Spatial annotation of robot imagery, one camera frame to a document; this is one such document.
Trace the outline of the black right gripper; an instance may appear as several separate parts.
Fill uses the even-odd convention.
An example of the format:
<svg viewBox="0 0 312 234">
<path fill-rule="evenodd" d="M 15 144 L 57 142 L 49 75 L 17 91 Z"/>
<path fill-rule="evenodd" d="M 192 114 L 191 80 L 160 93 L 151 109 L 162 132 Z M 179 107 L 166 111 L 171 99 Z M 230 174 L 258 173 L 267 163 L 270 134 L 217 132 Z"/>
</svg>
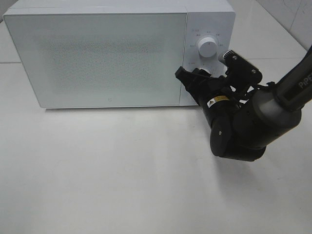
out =
<svg viewBox="0 0 312 234">
<path fill-rule="evenodd" d="M 228 78 L 211 77 L 204 69 L 195 68 L 192 73 L 180 66 L 175 77 L 183 84 L 196 103 L 201 107 L 208 122 L 225 119 L 232 122 L 240 109 L 238 102 L 243 99 L 243 92 L 228 84 Z"/>
</svg>

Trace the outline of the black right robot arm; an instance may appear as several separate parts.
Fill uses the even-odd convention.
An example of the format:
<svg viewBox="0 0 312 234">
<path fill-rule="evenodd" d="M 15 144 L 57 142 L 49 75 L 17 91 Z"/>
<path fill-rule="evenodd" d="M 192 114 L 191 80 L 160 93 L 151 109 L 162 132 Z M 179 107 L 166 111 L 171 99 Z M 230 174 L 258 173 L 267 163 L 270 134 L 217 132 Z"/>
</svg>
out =
<svg viewBox="0 0 312 234">
<path fill-rule="evenodd" d="M 227 70 L 213 77 L 205 70 L 178 68 L 175 77 L 201 107 L 211 129 L 215 156 L 254 161 L 267 145 L 296 127 L 312 98 L 312 52 L 279 82 L 261 85 L 261 72 L 235 51 L 220 58 Z"/>
</svg>

